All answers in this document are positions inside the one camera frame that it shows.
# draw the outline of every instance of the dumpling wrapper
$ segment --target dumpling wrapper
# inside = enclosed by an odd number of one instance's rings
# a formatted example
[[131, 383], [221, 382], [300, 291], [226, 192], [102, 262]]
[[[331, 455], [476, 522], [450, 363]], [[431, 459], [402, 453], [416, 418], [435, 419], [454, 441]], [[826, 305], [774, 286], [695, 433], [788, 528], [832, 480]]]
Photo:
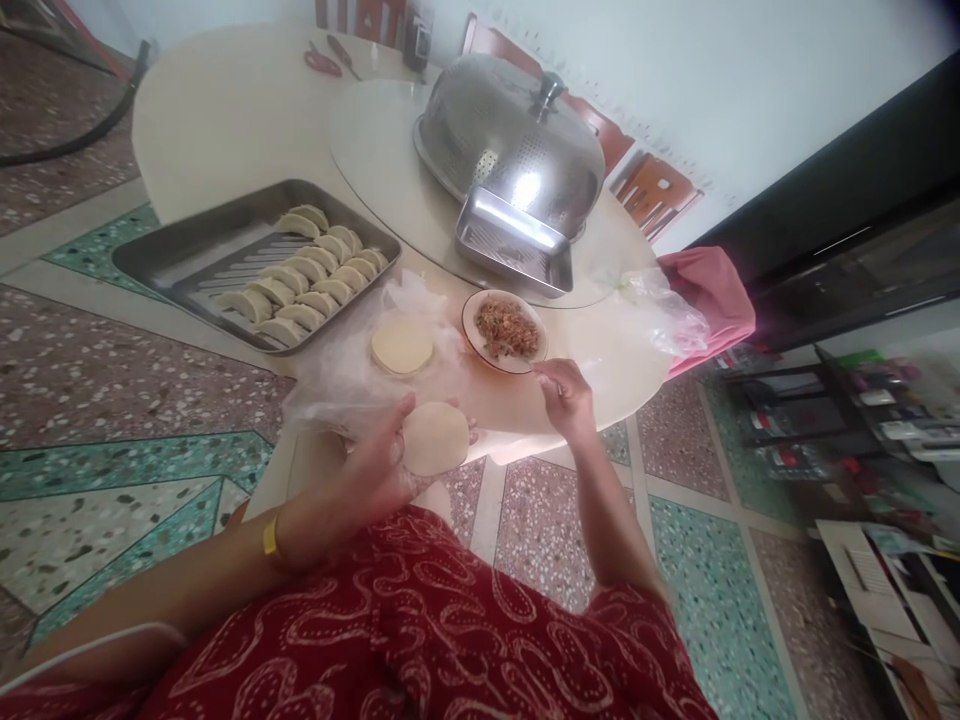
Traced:
[[279, 340], [287, 347], [299, 345], [307, 336], [307, 331], [287, 318], [273, 318], [256, 326], [256, 331]]
[[327, 273], [332, 273], [336, 271], [338, 267], [340, 267], [340, 262], [337, 260], [336, 257], [334, 257], [332, 252], [330, 252], [329, 250], [324, 250], [321, 247], [316, 247], [314, 245], [307, 245], [306, 247], [300, 248], [299, 250], [297, 250], [296, 255], [299, 255], [300, 257], [307, 257], [307, 258], [310, 258], [311, 260], [315, 260], [316, 262], [320, 263], [320, 265], [323, 267], [324, 270], [327, 271]]
[[336, 235], [321, 235], [314, 242], [331, 253], [341, 264], [353, 257], [353, 250], [350, 249], [350, 246]]
[[330, 229], [330, 221], [327, 220], [327, 216], [324, 215], [323, 210], [318, 207], [314, 207], [313, 205], [297, 205], [295, 208], [290, 208], [290, 212], [294, 215], [302, 215], [316, 225], [322, 233]]
[[334, 225], [327, 230], [327, 234], [342, 240], [343, 244], [350, 248], [351, 257], [363, 250], [363, 243], [360, 242], [360, 236], [344, 225]]
[[424, 403], [403, 421], [403, 466], [432, 477], [463, 464], [470, 451], [467, 416], [447, 403]]
[[334, 278], [314, 283], [313, 289], [317, 292], [325, 292], [332, 295], [333, 299], [341, 305], [345, 305], [347, 300], [353, 297], [353, 290], [350, 289], [350, 286], [342, 280], [335, 280]]
[[363, 289], [363, 286], [367, 284], [367, 279], [359, 270], [346, 265], [344, 265], [342, 268], [339, 268], [333, 275], [330, 276], [330, 279], [345, 282], [357, 292], [360, 292]]
[[217, 296], [217, 305], [236, 310], [254, 324], [269, 320], [273, 315], [273, 306], [270, 301], [256, 290], [225, 292]]
[[328, 273], [325, 267], [318, 263], [313, 258], [304, 257], [302, 255], [294, 255], [284, 260], [281, 265], [289, 265], [298, 273], [303, 275], [310, 282], [316, 282], [317, 280], [325, 280]]
[[310, 289], [310, 281], [307, 280], [306, 275], [288, 265], [270, 265], [257, 274], [261, 278], [271, 277], [274, 280], [279, 280], [297, 295]]
[[390, 313], [370, 338], [370, 350], [377, 365], [397, 375], [415, 373], [433, 356], [433, 335], [413, 315]]
[[277, 317], [293, 320], [311, 332], [323, 325], [326, 318], [319, 310], [314, 310], [309, 305], [300, 305], [299, 303], [280, 308], [277, 311]]
[[309, 305], [314, 310], [322, 313], [325, 318], [333, 315], [337, 311], [337, 308], [340, 307], [337, 301], [330, 296], [330, 293], [321, 293], [315, 290], [304, 293], [303, 295], [298, 295], [297, 302], [303, 305]]
[[251, 283], [247, 283], [244, 290], [256, 290], [280, 307], [290, 305], [297, 298], [297, 294], [293, 290], [274, 278], [254, 280]]
[[361, 250], [356, 256], [373, 265], [377, 269], [377, 272], [383, 272], [387, 269], [387, 259], [379, 250]]
[[350, 258], [343, 264], [343, 266], [352, 267], [354, 270], [357, 270], [367, 279], [367, 282], [373, 280], [377, 276], [377, 266], [369, 260], [364, 260], [363, 258]]
[[294, 233], [296, 235], [303, 235], [304, 237], [310, 238], [314, 242], [316, 242], [318, 237], [323, 235], [316, 223], [307, 220], [303, 215], [296, 215], [293, 213], [287, 213], [286, 215], [283, 215], [279, 220], [277, 220], [277, 224], [273, 226], [273, 229], [278, 233]]

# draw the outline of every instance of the pink cloth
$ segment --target pink cloth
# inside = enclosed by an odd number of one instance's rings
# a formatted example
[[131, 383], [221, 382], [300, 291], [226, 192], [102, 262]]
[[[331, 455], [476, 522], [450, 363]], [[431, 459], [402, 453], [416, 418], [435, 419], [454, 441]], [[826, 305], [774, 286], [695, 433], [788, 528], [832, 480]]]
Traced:
[[668, 380], [753, 335], [757, 315], [737, 269], [723, 250], [693, 248], [657, 260], [674, 292], [702, 312], [710, 325], [707, 349], [674, 360]]

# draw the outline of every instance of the plastic bag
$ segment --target plastic bag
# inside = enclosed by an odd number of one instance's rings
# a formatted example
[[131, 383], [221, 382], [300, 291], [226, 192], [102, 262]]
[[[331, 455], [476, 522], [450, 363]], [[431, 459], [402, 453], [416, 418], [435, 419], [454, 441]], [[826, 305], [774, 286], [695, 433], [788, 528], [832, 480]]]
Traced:
[[617, 291], [631, 306], [626, 309], [638, 311], [630, 313], [634, 322], [625, 318], [625, 327], [642, 329], [657, 350], [681, 359], [706, 351], [710, 339], [707, 319], [670, 289], [660, 269], [624, 273]]
[[[401, 284], [390, 281], [346, 308], [335, 328], [297, 356], [298, 382], [283, 401], [284, 425], [359, 438], [411, 390], [418, 404], [456, 397], [466, 383], [463, 338], [447, 319], [446, 303], [404, 270]], [[381, 318], [395, 311], [416, 315], [433, 335], [433, 357], [410, 377], [381, 369], [370, 353]]]

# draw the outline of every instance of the red patterned fabric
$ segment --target red patterned fabric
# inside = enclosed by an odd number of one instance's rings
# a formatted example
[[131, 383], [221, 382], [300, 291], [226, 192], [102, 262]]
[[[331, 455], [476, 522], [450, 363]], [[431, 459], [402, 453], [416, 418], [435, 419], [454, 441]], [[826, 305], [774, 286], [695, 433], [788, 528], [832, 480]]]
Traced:
[[620, 586], [573, 615], [414, 507], [231, 615], [143, 692], [27, 685], [0, 717], [716, 718], [658, 598]]

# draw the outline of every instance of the chair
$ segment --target chair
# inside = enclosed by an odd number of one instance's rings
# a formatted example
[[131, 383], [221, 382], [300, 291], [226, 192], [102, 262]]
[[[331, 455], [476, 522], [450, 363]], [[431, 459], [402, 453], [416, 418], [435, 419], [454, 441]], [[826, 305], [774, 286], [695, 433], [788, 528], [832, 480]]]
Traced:
[[[347, 0], [337, 0], [337, 27], [330, 27], [327, 6], [332, 1], [315, 0], [317, 27], [341, 33], [349, 32]], [[403, 13], [406, 7], [405, 0], [357, 0], [356, 5], [357, 16], [354, 23], [354, 34], [357, 37], [392, 48], [400, 47], [401, 34], [403, 33]], [[384, 10], [387, 11], [386, 28], [383, 27]]]
[[[463, 54], [471, 53], [503, 58], [538, 80], [543, 75], [540, 63], [527, 55], [503, 33], [480, 24], [473, 13], [470, 14], [467, 34], [463, 38]], [[586, 100], [574, 97], [569, 92], [563, 94], [563, 99], [587, 125], [593, 128], [603, 150], [606, 174], [609, 175], [633, 145], [633, 138], [624, 135], [613, 120], [597, 111]]]
[[644, 154], [617, 193], [617, 200], [637, 221], [652, 244], [703, 193], [663, 160]]

